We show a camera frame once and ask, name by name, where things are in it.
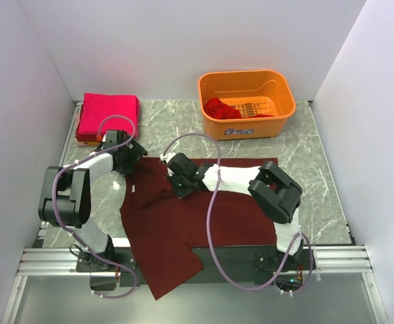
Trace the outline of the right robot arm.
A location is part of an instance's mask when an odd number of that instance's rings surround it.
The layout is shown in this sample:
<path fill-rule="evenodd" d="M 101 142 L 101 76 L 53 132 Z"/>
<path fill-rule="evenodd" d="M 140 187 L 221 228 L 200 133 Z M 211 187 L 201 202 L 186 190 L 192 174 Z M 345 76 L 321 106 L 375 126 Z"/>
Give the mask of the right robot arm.
<path fill-rule="evenodd" d="M 276 163 L 265 161 L 261 166 L 227 167 L 218 162 L 193 162 L 183 153 L 166 153 L 160 160 L 167 167 L 167 180 L 177 197 L 192 192 L 233 192 L 250 196 L 264 216 L 273 221 L 276 235 L 276 261 L 284 271 L 294 270 L 302 263 L 303 237 L 298 211 L 302 188 Z"/>

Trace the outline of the dark maroon t-shirt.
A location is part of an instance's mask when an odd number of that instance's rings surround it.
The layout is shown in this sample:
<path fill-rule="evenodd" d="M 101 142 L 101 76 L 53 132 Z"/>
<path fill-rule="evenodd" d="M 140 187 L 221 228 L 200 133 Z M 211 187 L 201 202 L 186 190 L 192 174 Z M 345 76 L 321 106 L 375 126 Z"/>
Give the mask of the dark maroon t-shirt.
<path fill-rule="evenodd" d="M 211 217 L 206 216 L 210 192 L 193 192 L 178 198 L 166 180 L 166 167 L 155 157 L 143 157 L 126 178 L 120 208 L 121 221 L 131 248 L 156 251 L 187 246 L 206 248 L 206 224 L 210 223 L 216 247 L 274 245 L 274 223 L 253 207 L 250 196 L 218 192 Z"/>

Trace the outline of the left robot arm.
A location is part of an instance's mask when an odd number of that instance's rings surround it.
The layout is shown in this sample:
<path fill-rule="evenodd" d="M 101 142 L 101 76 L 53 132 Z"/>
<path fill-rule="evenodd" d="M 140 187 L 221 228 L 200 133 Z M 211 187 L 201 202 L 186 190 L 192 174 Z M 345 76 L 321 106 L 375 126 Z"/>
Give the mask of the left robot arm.
<path fill-rule="evenodd" d="M 125 131 L 109 130 L 89 156 L 68 166 L 46 169 L 38 205 L 40 220 L 77 235 L 81 264 L 110 271 L 119 262 L 112 238 L 90 216 L 91 184 L 112 171 L 126 177 L 147 150 Z"/>

